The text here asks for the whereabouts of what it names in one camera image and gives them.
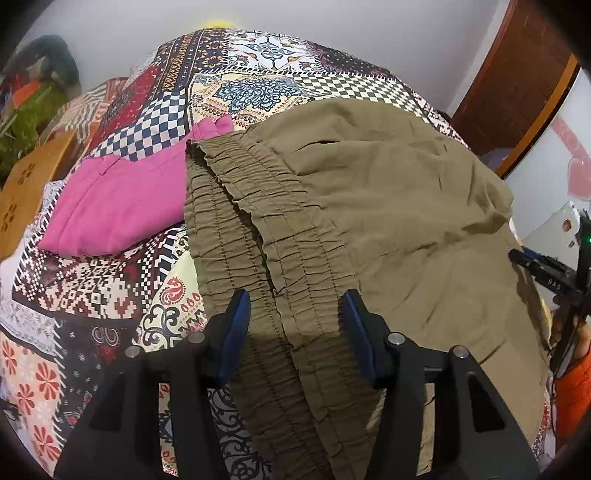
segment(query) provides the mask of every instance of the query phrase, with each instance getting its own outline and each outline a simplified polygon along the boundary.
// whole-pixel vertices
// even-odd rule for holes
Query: bolt head
[[[131,345],[125,349],[125,356],[127,358],[135,358],[142,352],[142,350],[143,349],[139,345]]]
[[[205,340],[205,335],[202,332],[194,332],[189,335],[189,342],[193,344],[201,343]]]
[[[392,345],[402,345],[406,337],[400,332],[392,332],[388,335],[388,342]]]
[[[458,358],[467,358],[470,355],[468,349],[462,345],[456,345],[453,348],[452,352]]]

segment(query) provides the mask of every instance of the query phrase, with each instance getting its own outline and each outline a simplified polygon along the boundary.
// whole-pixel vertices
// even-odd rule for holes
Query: bed
[[[108,80],[70,102],[40,144],[75,129],[82,151],[74,169],[84,158],[111,153],[141,161],[206,117],[230,113],[235,128],[246,128],[293,106],[336,97],[390,103],[463,143],[387,69],[289,35],[214,28],[161,45],[128,79]],[[169,348],[206,322],[184,224],[115,257],[60,258],[39,250],[63,185],[46,186],[39,215],[0,264],[2,396],[17,406],[13,426],[50,475],[120,349]],[[176,474],[166,384],[159,402],[163,469]],[[271,478],[230,391],[211,391],[210,403],[231,477]]]

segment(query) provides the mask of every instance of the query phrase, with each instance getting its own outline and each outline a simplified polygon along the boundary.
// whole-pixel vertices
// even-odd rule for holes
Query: white wall
[[[449,116],[453,116],[453,114],[456,113],[456,110],[460,106],[464,96],[468,93],[470,85],[472,85],[476,74],[478,74],[478,70],[480,70],[480,67],[482,67],[482,63],[488,55],[488,51],[491,49],[492,43],[495,41],[496,34],[501,27],[508,6],[509,0],[499,0],[492,16],[491,23],[488,25],[488,29],[486,30],[484,38],[480,42],[480,47],[478,48],[472,63],[468,67],[464,79],[457,88],[452,101],[445,110]]]
[[[506,0],[54,0],[23,42],[64,38],[83,90],[212,19],[306,38],[385,66],[446,109]]]
[[[581,70],[558,111],[591,152],[591,82]],[[525,158],[506,178],[513,192],[513,222],[520,238],[525,238],[552,213],[572,200],[578,208],[588,203],[569,196],[567,173],[571,154],[551,128],[547,128]]]

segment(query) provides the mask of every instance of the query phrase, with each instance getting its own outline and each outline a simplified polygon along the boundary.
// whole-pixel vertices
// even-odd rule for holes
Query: folded pink garment
[[[232,118],[203,119],[177,144],[130,162],[87,158],[64,187],[38,247],[59,255],[118,254],[183,220],[187,140],[231,132]]]

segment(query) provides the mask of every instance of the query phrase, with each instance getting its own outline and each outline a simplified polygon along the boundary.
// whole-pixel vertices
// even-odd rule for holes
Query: person's hand
[[[558,309],[554,312],[552,318],[552,335],[550,336],[550,344],[556,345],[562,338],[562,328],[566,316],[569,313],[569,305],[564,298],[555,296],[553,298],[554,303],[558,305]],[[573,326],[577,329],[579,335],[579,341],[574,349],[573,359],[580,360],[589,352],[591,346],[591,323],[587,323],[584,320],[580,320],[578,315],[573,318]]]

